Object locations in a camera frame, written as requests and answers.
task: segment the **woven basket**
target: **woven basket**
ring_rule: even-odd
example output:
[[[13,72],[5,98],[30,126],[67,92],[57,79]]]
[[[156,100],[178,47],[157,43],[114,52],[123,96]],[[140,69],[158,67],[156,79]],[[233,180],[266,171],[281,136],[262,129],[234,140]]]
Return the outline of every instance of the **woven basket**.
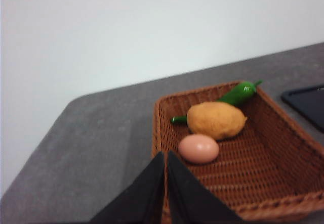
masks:
[[[154,106],[152,157],[159,151],[178,153],[190,131],[172,125],[191,105],[214,101],[239,81],[160,98]],[[324,209],[324,148],[260,88],[240,107],[248,120],[237,136],[219,141],[218,158],[206,165],[183,160],[215,196],[245,220],[293,221]],[[171,223],[165,169],[162,223]]]

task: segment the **black object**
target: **black object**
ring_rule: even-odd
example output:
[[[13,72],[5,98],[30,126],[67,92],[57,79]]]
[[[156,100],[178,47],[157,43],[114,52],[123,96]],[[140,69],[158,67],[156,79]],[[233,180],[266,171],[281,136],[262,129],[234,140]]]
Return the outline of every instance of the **black object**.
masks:
[[[65,224],[160,224],[165,192],[164,168],[164,155],[159,152],[134,182],[89,222]],[[216,198],[172,151],[168,157],[168,176],[172,223],[256,223],[243,221]]]
[[[174,223],[246,223],[209,192],[172,151],[168,154],[168,189]]]
[[[324,132],[324,84],[286,91],[281,98]]]

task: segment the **chili pepper stem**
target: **chili pepper stem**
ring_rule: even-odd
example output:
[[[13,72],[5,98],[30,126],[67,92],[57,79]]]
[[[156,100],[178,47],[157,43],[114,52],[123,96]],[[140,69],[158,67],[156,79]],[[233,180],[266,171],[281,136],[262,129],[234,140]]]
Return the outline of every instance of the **chili pepper stem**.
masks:
[[[257,82],[255,82],[253,85],[254,86],[257,86],[257,85],[260,85],[262,83],[262,80],[258,80]]]

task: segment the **potato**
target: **potato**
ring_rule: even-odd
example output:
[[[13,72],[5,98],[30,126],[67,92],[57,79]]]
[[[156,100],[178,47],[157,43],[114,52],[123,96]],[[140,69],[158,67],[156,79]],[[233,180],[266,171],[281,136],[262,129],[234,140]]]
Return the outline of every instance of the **potato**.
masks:
[[[187,124],[193,133],[216,140],[235,136],[243,129],[246,120],[240,109],[224,102],[197,104],[187,113]]]

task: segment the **white wall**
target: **white wall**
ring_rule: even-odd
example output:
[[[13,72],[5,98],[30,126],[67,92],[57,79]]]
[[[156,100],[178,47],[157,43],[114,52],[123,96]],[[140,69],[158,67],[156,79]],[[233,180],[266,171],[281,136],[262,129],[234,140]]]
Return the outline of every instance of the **white wall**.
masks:
[[[324,0],[1,6],[1,195],[75,97],[324,41]]]

